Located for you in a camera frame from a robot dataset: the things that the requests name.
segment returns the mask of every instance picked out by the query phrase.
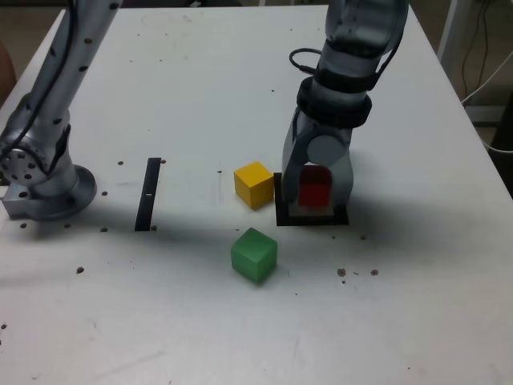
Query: black cable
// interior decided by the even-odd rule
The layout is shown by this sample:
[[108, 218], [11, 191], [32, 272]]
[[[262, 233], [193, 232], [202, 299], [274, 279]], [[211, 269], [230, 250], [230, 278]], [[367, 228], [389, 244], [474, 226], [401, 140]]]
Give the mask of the black cable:
[[308, 66], [303, 66], [301, 64], [297, 64], [294, 61], [294, 55], [295, 54], [300, 54], [301, 52], [310, 52], [312, 54], [319, 54], [320, 55], [321, 51], [320, 50], [314, 50], [313, 48], [299, 48], [297, 50], [292, 51], [290, 53], [290, 55], [289, 55], [289, 60], [290, 60], [291, 64], [293, 66], [295, 66], [295, 68], [297, 68], [299, 71], [303, 71], [306, 74], [313, 75], [313, 73], [315, 72], [315, 68], [308, 67]]
[[57, 68], [57, 71], [54, 73], [54, 76], [52, 77], [51, 81], [48, 83], [48, 87], [45, 89], [45, 91], [42, 94], [41, 99], [38, 101], [38, 103], [35, 105], [34, 110], [32, 111], [32, 115], [30, 115], [30, 118], [28, 122], [26, 123], [26, 126], [23, 128], [22, 132], [18, 135], [18, 137], [6, 148], [4, 148], [2, 154], [0, 155], [0, 161], [3, 160], [12, 150], [14, 150], [22, 141], [23, 137], [28, 133], [28, 131], [32, 128], [32, 124], [34, 124], [34, 121], [38, 117], [39, 111], [41, 111], [41, 108], [43, 104], [46, 101], [46, 98], [50, 94], [52, 88], [54, 87], [55, 83], [57, 82], [57, 79], [63, 72], [64, 65], [66, 64], [67, 57], [70, 53], [71, 44], [73, 43], [73, 35], [75, 32], [75, 25], [76, 25], [76, 6], [75, 6], [74, 0], [68, 0], [68, 11], [70, 13], [69, 17], [69, 27], [68, 27], [68, 35], [66, 40], [66, 47], [63, 52], [63, 59], [61, 60], [61, 63], [59, 64], [59, 67]]
[[469, 55], [471, 54], [471, 51], [472, 51], [472, 48], [475, 44], [475, 40], [477, 39], [478, 37], [478, 33], [479, 33], [479, 20], [481, 18], [481, 13], [484, 11], [484, 8], [486, 7], [487, 3], [489, 2], [489, 0], [483, 0], [483, 3], [481, 4], [481, 6], [479, 7], [479, 12], [478, 12], [478, 17], [476, 19], [476, 25], [475, 25], [475, 31], [474, 31], [474, 35], [472, 36], [472, 40], [471, 40], [471, 44], [470, 46], [468, 47], [468, 50], [465, 54], [465, 58], [463, 59], [463, 64], [462, 64], [462, 79], [463, 79], [463, 86], [465, 87], [465, 98], [468, 96], [468, 86], [467, 86], [467, 80], [465, 79], [465, 66], [467, 65], [467, 60], [469, 58]]
[[488, 7], [490, 6], [491, 4], [491, 0], [488, 0], [488, 3], [487, 5], [484, 7], [484, 11], [483, 11], [483, 26], [484, 26], [484, 43], [485, 43], [485, 49], [484, 49], [484, 56], [483, 56], [483, 62], [481, 64], [481, 72], [479, 73], [479, 80], [478, 80], [478, 85], [475, 87], [475, 89], [477, 90], [479, 88], [479, 86], [481, 85], [481, 81], [483, 80], [483, 72], [484, 72], [484, 67], [487, 63], [487, 58], [488, 58], [488, 25], [487, 25], [487, 11], [488, 11]]

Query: table surface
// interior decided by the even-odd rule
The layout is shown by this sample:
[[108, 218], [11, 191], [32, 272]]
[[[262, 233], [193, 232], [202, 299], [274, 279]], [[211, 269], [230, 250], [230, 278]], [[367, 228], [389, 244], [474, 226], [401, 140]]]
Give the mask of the table surface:
[[[25, 229], [1, 211], [2, 385], [513, 381], [513, 205], [412, 12], [353, 134], [352, 225], [277, 228], [235, 196], [235, 169], [280, 171], [305, 77], [288, 55], [322, 47], [325, 12], [118, 13], [71, 106], [97, 197]], [[148, 157], [158, 229], [134, 233]], [[259, 286], [230, 265], [249, 227], [279, 245]]]

